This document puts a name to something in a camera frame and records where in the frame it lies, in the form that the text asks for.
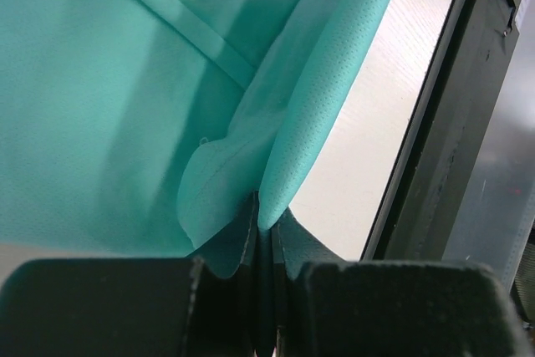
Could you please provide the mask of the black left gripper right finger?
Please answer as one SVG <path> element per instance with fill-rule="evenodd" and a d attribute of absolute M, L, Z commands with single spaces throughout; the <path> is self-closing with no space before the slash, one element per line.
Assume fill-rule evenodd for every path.
<path fill-rule="evenodd" d="M 280 356 L 528 356 L 507 292 L 470 263 L 348 262 L 285 212 L 272 227 Z"/>

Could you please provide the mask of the teal t shirt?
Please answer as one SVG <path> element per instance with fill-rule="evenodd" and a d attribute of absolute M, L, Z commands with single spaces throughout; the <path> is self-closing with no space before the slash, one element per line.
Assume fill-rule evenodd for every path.
<path fill-rule="evenodd" d="M 185 256 L 310 171 L 389 0 L 1 0 L 1 240 Z"/>

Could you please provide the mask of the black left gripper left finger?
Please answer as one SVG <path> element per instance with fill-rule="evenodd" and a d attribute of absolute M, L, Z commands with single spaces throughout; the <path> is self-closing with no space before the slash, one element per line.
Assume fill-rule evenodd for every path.
<path fill-rule="evenodd" d="M 258 199 L 184 258 L 39 259 L 1 288 L 4 356 L 251 356 Z"/>

